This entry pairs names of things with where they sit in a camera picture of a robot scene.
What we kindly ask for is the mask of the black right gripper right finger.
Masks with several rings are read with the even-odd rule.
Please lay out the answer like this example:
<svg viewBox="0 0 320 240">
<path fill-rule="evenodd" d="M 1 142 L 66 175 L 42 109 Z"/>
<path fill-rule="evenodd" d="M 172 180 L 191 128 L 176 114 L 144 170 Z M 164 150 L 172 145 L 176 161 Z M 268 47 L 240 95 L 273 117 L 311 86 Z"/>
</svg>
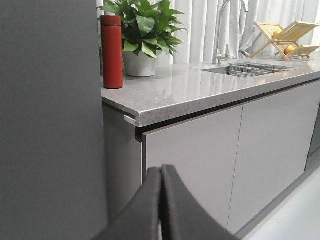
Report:
<svg viewBox="0 0 320 240">
<path fill-rule="evenodd" d="M 235 240 L 185 186 L 174 165 L 161 167 L 160 222 L 163 240 Z"/>
</svg>

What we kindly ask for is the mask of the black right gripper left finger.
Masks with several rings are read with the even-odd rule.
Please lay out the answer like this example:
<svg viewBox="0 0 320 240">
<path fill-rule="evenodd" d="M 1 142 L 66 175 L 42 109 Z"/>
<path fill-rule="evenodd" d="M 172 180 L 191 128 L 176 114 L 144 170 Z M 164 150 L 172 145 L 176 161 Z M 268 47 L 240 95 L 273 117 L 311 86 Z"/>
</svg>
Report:
<svg viewBox="0 0 320 240">
<path fill-rule="evenodd" d="M 158 240 L 162 176 L 158 167 L 149 168 L 137 193 L 116 220 L 96 240 Z"/>
</svg>

